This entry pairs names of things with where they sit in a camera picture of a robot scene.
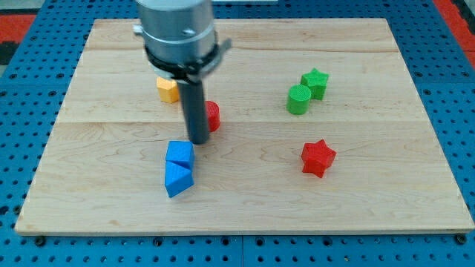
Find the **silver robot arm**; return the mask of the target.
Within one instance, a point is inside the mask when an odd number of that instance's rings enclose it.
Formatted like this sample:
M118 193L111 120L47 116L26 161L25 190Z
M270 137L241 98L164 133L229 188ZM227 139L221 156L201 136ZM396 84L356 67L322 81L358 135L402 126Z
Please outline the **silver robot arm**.
M158 75L197 83L212 73L232 47L218 42L211 0L137 0L148 60Z

